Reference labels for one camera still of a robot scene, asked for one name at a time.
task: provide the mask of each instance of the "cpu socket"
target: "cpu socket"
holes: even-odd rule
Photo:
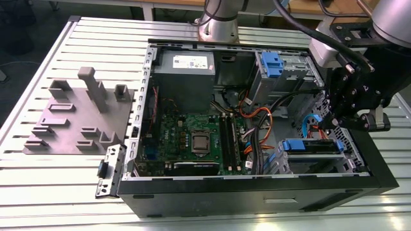
[[[191,152],[198,157],[210,154],[210,132],[195,130],[191,132]]]

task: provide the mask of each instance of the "sticker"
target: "sticker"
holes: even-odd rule
[[[251,161],[246,161],[246,168],[253,168],[253,162]]]
[[[177,55],[173,58],[174,68],[209,69],[207,56]]]
[[[253,103],[251,99],[249,99],[249,98],[245,99],[245,102],[246,102],[249,105],[251,105],[251,103]]]

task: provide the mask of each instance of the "ram slot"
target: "ram slot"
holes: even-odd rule
[[[221,141],[222,141],[222,152],[223,152],[223,167],[230,169],[230,150],[229,150],[229,138],[227,138],[227,126],[226,126],[226,116],[221,116]]]
[[[227,130],[227,138],[229,138],[229,154],[230,154],[230,163],[233,170],[237,169],[238,166],[238,157],[237,157],[237,136],[234,130],[234,121],[231,117],[226,119],[226,130]]]

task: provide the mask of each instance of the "floor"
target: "floor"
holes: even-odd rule
[[[67,23],[71,15],[87,17],[103,17],[118,19],[143,20],[141,8],[131,9],[125,6],[107,6],[75,3],[59,3],[61,10],[54,12],[47,1],[34,1],[34,13],[37,15],[37,24],[27,27],[29,34],[35,43],[35,49],[26,55],[9,55],[0,50],[0,70],[9,76],[6,82],[0,82],[0,126],[5,123],[10,112],[21,98],[21,95],[30,83],[39,65],[49,53],[49,50],[59,36],[59,33]],[[194,19],[202,15],[202,12],[157,9],[158,21],[194,22]],[[239,25],[261,27],[258,15],[241,15]],[[35,63],[14,63],[6,66],[9,62],[30,61]],[[406,100],[411,103],[411,87],[402,92]]]

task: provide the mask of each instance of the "slotted table surface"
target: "slotted table surface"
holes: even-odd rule
[[[127,84],[138,99],[149,38],[197,40],[195,30],[165,22],[101,18],[69,22],[0,130],[0,229],[411,230],[411,112],[400,95],[385,109],[392,131],[372,136],[401,187],[326,212],[139,219],[121,199],[95,199],[103,156],[22,152],[54,79],[86,87],[77,73],[81,66],[93,66],[107,88]],[[297,31],[241,27],[239,35],[243,44],[306,48],[310,42]],[[130,121],[138,104],[137,100]]]

